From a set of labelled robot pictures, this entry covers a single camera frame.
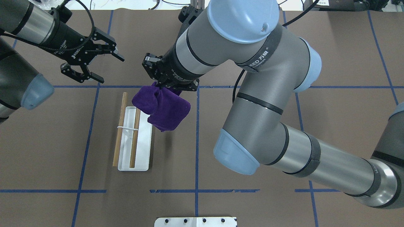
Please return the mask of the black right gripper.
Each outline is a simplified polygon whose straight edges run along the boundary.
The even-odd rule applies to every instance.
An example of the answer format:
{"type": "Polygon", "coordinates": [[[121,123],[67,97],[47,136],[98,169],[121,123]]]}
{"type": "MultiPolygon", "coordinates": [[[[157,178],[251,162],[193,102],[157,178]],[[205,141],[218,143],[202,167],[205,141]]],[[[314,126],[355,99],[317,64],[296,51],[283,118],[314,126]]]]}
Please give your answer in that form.
{"type": "Polygon", "coordinates": [[[165,87],[174,91],[197,91],[198,89],[199,79],[181,84],[175,78],[176,71],[172,69],[169,63],[163,62],[163,56],[146,53],[142,65],[149,77],[155,80],[155,86],[159,88],[165,87]]]}

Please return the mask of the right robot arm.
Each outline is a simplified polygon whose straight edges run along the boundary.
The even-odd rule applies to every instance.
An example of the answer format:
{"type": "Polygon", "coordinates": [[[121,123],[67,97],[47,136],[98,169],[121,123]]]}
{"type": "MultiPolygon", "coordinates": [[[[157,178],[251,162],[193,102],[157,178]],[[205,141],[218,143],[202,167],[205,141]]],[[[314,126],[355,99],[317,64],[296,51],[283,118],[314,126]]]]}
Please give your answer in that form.
{"type": "Polygon", "coordinates": [[[319,54],[279,24],[275,0],[211,0],[184,7],[178,38],[143,66],[159,91],[195,91],[227,60],[247,74],[214,148],[227,168],[251,175],[261,165],[332,187],[372,208],[403,208],[403,103],[396,106],[369,160],[280,122],[292,93],[319,77],[319,54]]]}

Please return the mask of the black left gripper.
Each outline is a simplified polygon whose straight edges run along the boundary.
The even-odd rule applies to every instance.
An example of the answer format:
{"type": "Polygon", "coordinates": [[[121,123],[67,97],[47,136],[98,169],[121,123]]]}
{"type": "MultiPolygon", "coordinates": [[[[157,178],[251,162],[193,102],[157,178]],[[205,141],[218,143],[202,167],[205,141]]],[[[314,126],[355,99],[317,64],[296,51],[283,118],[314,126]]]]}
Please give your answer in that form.
{"type": "Polygon", "coordinates": [[[67,61],[61,64],[61,73],[79,83],[89,79],[101,84],[105,82],[103,77],[90,72],[87,67],[97,55],[111,54],[121,62],[125,61],[118,53],[115,39],[109,34],[95,27],[90,36],[86,37],[63,22],[56,23],[47,38],[47,51],[67,61]],[[72,69],[71,66],[80,66],[82,72],[72,69]]]}

